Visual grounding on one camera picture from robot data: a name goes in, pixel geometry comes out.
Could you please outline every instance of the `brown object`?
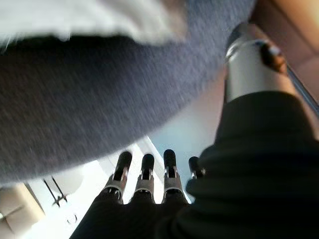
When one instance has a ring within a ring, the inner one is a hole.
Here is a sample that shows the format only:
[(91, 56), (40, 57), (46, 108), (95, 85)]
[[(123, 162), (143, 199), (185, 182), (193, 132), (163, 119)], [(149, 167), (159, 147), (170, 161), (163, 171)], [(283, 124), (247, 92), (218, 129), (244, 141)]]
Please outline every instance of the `brown object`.
[(282, 49), (305, 88), (319, 103), (319, 1), (260, 0), (251, 20)]
[(23, 183), (0, 189), (0, 238), (11, 239), (26, 233), (44, 218), (44, 212)]

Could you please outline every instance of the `black cap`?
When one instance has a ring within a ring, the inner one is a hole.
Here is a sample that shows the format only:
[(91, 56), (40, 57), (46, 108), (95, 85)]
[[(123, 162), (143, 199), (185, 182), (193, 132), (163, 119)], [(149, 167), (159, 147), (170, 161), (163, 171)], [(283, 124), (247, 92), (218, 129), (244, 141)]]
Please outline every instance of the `black cap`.
[(173, 150), (168, 149), (164, 152), (164, 166), (174, 167), (176, 166), (176, 156)]
[(131, 165), (131, 161), (132, 161), (132, 154), (130, 152), (125, 151), (120, 154), (116, 168), (127, 167), (129, 169)]
[(151, 154), (145, 154), (142, 160), (142, 169), (154, 169), (154, 157)]
[(200, 171), (199, 166), (198, 166), (198, 157), (192, 157), (188, 161), (189, 164), (189, 169), (191, 172), (196, 172)]

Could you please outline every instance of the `black sleeve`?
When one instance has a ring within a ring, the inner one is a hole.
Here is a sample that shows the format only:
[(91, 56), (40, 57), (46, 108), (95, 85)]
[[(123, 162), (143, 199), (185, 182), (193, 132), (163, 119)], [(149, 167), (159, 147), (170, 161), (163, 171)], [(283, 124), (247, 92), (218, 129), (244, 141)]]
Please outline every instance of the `black sleeve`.
[(284, 93), (224, 106), (216, 142), (186, 187), (194, 204), (166, 219), (156, 237), (318, 238), (319, 143), (301, 103)]

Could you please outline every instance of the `white fabric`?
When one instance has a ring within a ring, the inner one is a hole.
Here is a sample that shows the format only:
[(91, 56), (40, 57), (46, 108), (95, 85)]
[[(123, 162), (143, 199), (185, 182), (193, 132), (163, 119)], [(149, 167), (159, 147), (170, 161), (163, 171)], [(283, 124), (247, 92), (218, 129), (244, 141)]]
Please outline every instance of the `white fabric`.
[(141, 43), (181, 39), (184, 0), (1, 0), (0, 45), (32, 36), (126, 35)]

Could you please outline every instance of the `fingers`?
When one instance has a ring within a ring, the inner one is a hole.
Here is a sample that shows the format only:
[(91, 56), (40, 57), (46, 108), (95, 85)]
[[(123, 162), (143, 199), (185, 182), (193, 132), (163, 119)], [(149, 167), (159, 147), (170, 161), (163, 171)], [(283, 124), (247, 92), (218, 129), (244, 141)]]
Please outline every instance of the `fingers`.
[(164, 152), (164, 195), (162, 203), (187, 203), (183, 193), (180, 176), (176, 167), (176, 155), (173, 150)]
[(114, 174), (110, 176), (107, 184), (96, 200), (103, 199), (123, 204), (123, 194), (131, 161), (132, 154), (130, 152), (126, 151), (121, 153)]
[(135, 192), (130, 203), (155, 203), (153, 168), (153, 155), (144, 155), (142, 160), (141, 173), (138, 177)]
[[(176, 166), (175, 152), (171, 149), (166, 150), (163, 155), (163, 160), (165, 174), (162, 203), (187, 203)], [(100, 194), (103, 196), (103, 199), (113, 200), (120, 204), (123, 203), (123, 194), (127, 183), (127, 176), (131, 161), (131, 153), (127, 151), (121, 153), (114, 174), (110, 176), (106, 186)], [(153, 155), (144, 155), (142, 159), (141, 172), (138, 176), (136, 188), (130, 203), (155, 203), (153, 177), (154, 161)], [(190, 158), (188, 164), (193, 179), (201, 178), (205, 175), (205, 170), (201, 169), (198, 165), (198, 157)]]

